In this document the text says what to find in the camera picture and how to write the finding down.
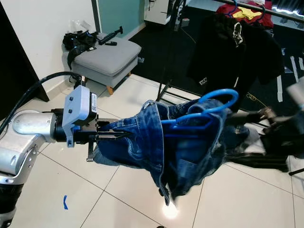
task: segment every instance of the tile grout line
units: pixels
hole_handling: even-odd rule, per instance
[[[205,183],[205,179],[203,180],[203,185],[201,186],[201,190],[200,190],[200,194],[199,194],[199,201],[198,201],[198,205],[196,207],[196,211],[195,211],[195,215],[194,215],[194,219],[193,219],[193,223],[192,223],[192,228],[194,227],[194,222],[195,222],[196,214],[198,213],[199,204],[200,204],[200,197],[201,197],[201,193],[203,192],[204,183]]]
[[[77,175],[78,177],[80,177],[80,178],[84,179],[85,181],[89,182],[90,184],[93,184],[95,187],[99,188],[100,190],[104,191],[104,189],[100,188],[99,186],[97,186],[96,184],[94,184],[94,183],[92,183],[91,181],[87,180],[86,178],[80,176],[78,173],[76,173],[76,172],[70,170],[69,168],[67,168],[67,167],[65,167],[64,165],[60,164],[59,162],[57,162],[57,161],[51,159],[50,157],[46,156],[45,154],[43,154],[43,153],[41,153],[41,154],[42,154],[43,156],[47,157],[48,159],[50,159],[51,161],[53,161],[53,162],[57,163],[58,165],[62,166],[63,168],[65,168],[65,169],[69,170],[70,172],[74,173],[74,174]]]
[[[117,169],[115,170],[114,174],[112,175],[112,177],[110,178],[109,182],[107,183],[107,185],[105,186],[104,190],[106,190],[106,187],[108,187],[108,185],[110,184],[112,178],[114,177],[114,175],[116,174],[117,170],[119,169],[120,165],[117,167]]]
[[[130,78],[130,79],[135,80],[135,81],[138,81],[138,82],[142,82],[142,83],[144,83],[144,84],[146,84],[146,85],[153,86],[153,87],[155,87],[155,88],[159,88],[159,85],[158,85],[158,86],[154,86],[154,85],[151,85],[151,84],[149,84],[149,83],[146,83],[146,82],[137,80],[137,79],[135,79],[135,78]],[[182,99],[182,100],[184,100],[185,102],[187,102],[187,100],[185,100],[185,99],[183,99],[183,98],[180,98],[180,97],[178,97],[178,96],[174,96],[174,95],[172,95],[172,94],[167,94],[167,95],[172,96],[172,97],[176,97],[176,98],[179,98],[179,99]]]
[[[237,170],[237,171],[240,171],[240,172],[243,173],[243,174],[246,174],[246,175],[248,175],[248,176],[250,176],[250,177],[253,177],[253,178],[255,178],[255,179],[258,179],[258,180],[260,180],[260,181],[262,181],[262,182],[264,182],[264,183],[267,183],[267,184],[269,184],[269,185],[271,185],[271,186],[273,186],[273,187],[276,187],[276,188],[278,188],[278,189],[280,189],[280,190],[283,190],[283,191],[286,191],[286,192],[292,194],[292,192],[289,192],[289,191],[287,191],[287,190],[285,190],[285,189],[282,189],[282,188],[280,188],[280,187],[278,187],[278,186],[276,186],[276,185],[274,185],[274,184],[268,183],[268,182],[265,181],[265,180],[259,179],[259,178],[255,177],[255,176],[252,176],[252,175],[249,174],[249,173],[246,173],[246,172],[244,172],[244,171],[238,170],[237,168],[234,168],[234,167],[232,167],[232,166],[230,166],[230,165],[227,165],[227,164],[224,164],[224,165],[229,166],[229,167],[231,167],[231,168],[233,168],[233,169],[235,169],[235,170]]]
[[[294,195],[294,187],[293,187],[293,177],[290,176],[290,182],[291,182],[291,191],[293,194],[293,205],[294,205],[294,228],[295,228],[295,195]]]
[[[299,198],[304,199],[304,197],[303,197],[303,196],[299,196],[299,195],[297,195],[297,194],[293,194],[293,195],[295,195],[295,196],[297,196],[297,197],[299,197]]]
[[[122,203],[124,203],[125,205],[129,206],[130,208],[132,208],[132,209],[136,210],[137,212],[141,213],[141,214],[144,215],[145,217],[151,219],[152,221],[156,222],[157,224],[159,224],[159,225],[161,225],[161,226],[164,226],[164,225],[160,224],[159,222],[155,221],[154,219],[150,218],[149,216],[143,214],[143,213],[140,212],[138,209],[132,207],[131,205],[127,204],[126,202],[122,201],[121,199],[117,198],[116,196],[112,195],[111,193],[107,192],[106,190],[104,190],[104,191],[105,191],[106,193],[108,193],[110,196],[114,197],[115,199],[117,199],[117,200],[121,201]]]
[[[38,151],[38,154],[37,154],[37,155],[41,154],[41,153],[42,153],[50,144],[51,144],[51,143],[49,142],[48,145],[47,145],[43,150]]]
[[[108,111],[105,111],[105,110],[103,110],[103,109],[101,109],[101,108],[98,108],[98,107],[97,107],[97,109],[99,109],[99,110],[101,110],[101,111],[104,111],[105,113],[111,114],[111,115],[113,115],[113,116],[116,116],[117,118],[122,119],[120,116],[114,115],[113,113],[110,113],[110,112],[108,112]]]
[[[86,222],[87,218],[89,217],[89,215],[91,214],[92,210],[94,209],[95,205],[97,204],[97,202],[99,201],[100,197],[102,196],[102,194],[105,192],[105,190],[103,190],[103,192],[100,194],[100,196],[98,197],[98,199],[96,200],[95,204],[93,205],[92,209],[90,210],[90,212],[88,213],[87,217],[85,218],[85,220],[83,221],[83,223],[81,224],[80,228],[84,225],[84,223]]]
[[[110,178],[109,182],[107,183],[106,187],[108,186],[108,184],[110,183],[110,181],[112,180],[113,176],[116,174],[117,170],[118,170],[119,166],[117,167],[117,169],[115,170],[114,174],[112,175],[112,177]],[[81,224],[80,228],[84,225],[84,223],[86,222],[87,218],[89,217],[89,215],[91,214],[91,212],[93,211],[95,205],[97,204],[97,202],[99,201],[100,197],[102,196],[102,194],[105,192],[105,190],[103,190],[103,192],[100,194],[100,196],[98,197],[98,199],[96,200],[96,203],[93,205],[92,209],[90,210],[90,212],[88,213],[87,217],[85,218],[84,222]]]
[[[153,87],[155,87],[155,88],[159,88],[159,85],[158,86],[154,86],[154,85],[151,85],[151,84],[149,84],[149,83],[146,83],[146,82],[143,82],[143,81],[140,81],[140,80],[137,80],[137,79],[135,79],[135,78],[129,78],[129,79],[132,79],[132,80],[135,80],[135,81],[138,81],[138,82],[142,82],[142,83],[144,83],[144,84],[146,84],[146,85],[149,85],[149,86],[153,86]]]

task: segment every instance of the floor tile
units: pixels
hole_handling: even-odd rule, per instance
[[[104,192],[82,228],[157,228],[158,223]]]
[[[74,89],[72,87],[68,87],[63,91],[64,94],[69,95]],[[90,92],[95,93],[97,96],[99,96],[104,90],[106,90],[106,86],[103,84],[100,84],[96,81],[93,81],[91,79],[88,79],[86,82],[86,87],[90,89]]]
[[[150,173],[120,166],[106,191],[167,228],[191,228],[201,185],[177,199],[177,211],[166,207]]]
[[[48,145],[49,145],[48,142],[45,142],[44,144],[42,144],[42,146],[39,149],[39,152],[43,151]]]
[[[206,177],[194,228],[293,228],[292,194],[222,165]]]
[[[304,227],[304,199],[294,195],[295,228]]]
[[[10,228],[80,227],[101,193],[101,189],[39,155]],[[64,210],[64,195],[68,210]]]
[[[226,165],[292,193],[291,180],[288,172],[281,172],[275,169],[256,169],[232,162],[227,162]]]
[[[126,79],[113,93],[103,92],[97,107],[121,118],[137,114],[147,100],[155,100],[157,88],[131,78]]]
[[[132,78],[134,80],[137,80],[137,81],[140,81],[140,82],[144,82],[146,84],[152,85],[152,86],[157,87],[157,88],[159,88],[159,86],[160,86],[160,84],[158,82],[149,80],[149,79],[144,78],[144,77],[140,77],[138,75],[132,74],[130,76],[130,78]],[[183,96],[183,97],[186,97],[186,98],[191,99],[191,100],[200,98],[200,96],[196,96],[194,94],[191,94],[191,93],[188,93],[188,92],[185,92],[183,90],[180,90],[180,89],[177,89],[177,88],[173,88],[173,87],[168,88],[167,91],[171,92],[171,93],[174,93],[174,94],[177,94],[177,95],[180,95],[180,96]]]
[[[140,77],[140,76],[135,75],[135,74],[131,74],[130,78],[131,78],[131,79],[134,79],[134,80],[137,80],[137,81],[139,81],[139,82],[144,82],[144,83],[146,83],[146,84],[149,84],[149,85],[154,86],[154,87],[157,87],[157,88],[160,86],[160,84],[159,84],[158,82],[152,81],[152,80],[147,79],[147,78],[145,78],[145,77]]]
[[[296,171],[304,168],[304,159],[298,159],[290,156],[290,171]],[[304,172],[292,176],[294,194],[304,198]]]
[[[98,111],[102,118],[116,118],[115,116]],[[68,148],[65,142],[50,144],[42,153],[55,160],[59,164],[67,167],[86,180],[104,189],[117,167],[87,162],[88,144],[75,144],[74,148]]]
[[[63,108],[65,106],[66,95],[63,93],[58,94],[54,99],[44,102],[37,98],[32,99],[23,105],[19,110],[37,110],[37,111],[51,111],[54,108]]]
[[[170,91],[172,91],[172,93],[175,93],[175,94],[178,94],[178,95],[181,95],[183,97],[186,97],[186,98],[189,98],[191,100],[194,100],[194,99],[198,99],[199,97],[198,96],[195,96],[195,95],[190,95],[182,90],[178,90],[178,89],[174,89],[172,88]],[[188,102],[189,100],[187,99],[183,99],[183,98],[180,98],[180,97],[177,97],[177,96],[174,96],[174,95],[171,95],[171,94],[164,94],[163,96],[163,99],[167,100],[167,101],[170,101],[176,105],[178,104],[182,104],[182,103],[185,103],[185,102]],[[166,104],[166,105],[172,105],[172,104],[168,104],[167,102],[161,100],[162,103]]]

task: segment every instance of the white cabinet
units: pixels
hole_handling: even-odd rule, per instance
[[[167,24],[170,20],[168,6],[172,7],[171,3],[173,3],[171,0],[146,0],[144,20],[163,25]]]

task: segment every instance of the black clothing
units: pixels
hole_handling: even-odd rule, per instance
[[[284,72],[280,46],[260,24],[241,21],[243,41],[236,45],[233,32],[237,21],[223,14],[205,18],[187,76],[201,85],[202,93],[232,88],[239,100],[236,112],[251,85],[258,77],[266,84]],[[219,97],[222,102],[229,98]]]

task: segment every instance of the blue hanger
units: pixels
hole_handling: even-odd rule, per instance
[[[257,19],[255,22],[251,22],[251,23],[250,23],[251,25],[254,24],[254,23],[256,23],[256,22],[259,22],[261,19],[263,19],[264,15],[265,15],[265,13],[266,13],[266,9],[265,9],[264,6],[261,6],[261,7],[262,7],[262,9],[263,9],[262,16],[261,16],[259,19]]]
[[[210,113],[218,113],[218,112],[224,110],[225,108],[231,107],[238,99],[237,91],[235,91],[233,89],[219,89],[219,90],[212,91],[212,92],[207,93],[206,95],[202,96],[198,102],[203,103],[207,99],[210,99],[212,97],[219,96],[219,95],[232,95],[232,98],[230,101],[223,104],[222,106],[206,109],[201,113],[193,113],[193,114],[184,115],[184,116],[181,116],[174,120],[162,120],[161,121],[162,125],[171,124],[170,128],[174,129],[174,130],[204,130],[204,129],[206,129],[212,123],[213,117],[211,115],[209,115]],[[205,118],[209,121],[204,126],[179,126],[178,125],[181,121],[185,121],[185,120],[188,120],[191,118]]]
[[[233,1],[234,1],[234,4],[236,5],[235,8],[234,8],[232,11],[230,11],[229,13],[226,13],[226,14],[225,14],[225,15],[228,15],[230,18],[231,18],[231,13],[233,13],[234,11],[236,11],[237,8],[238,8],[237,1],[236,1],[236,0],[233,0]]]

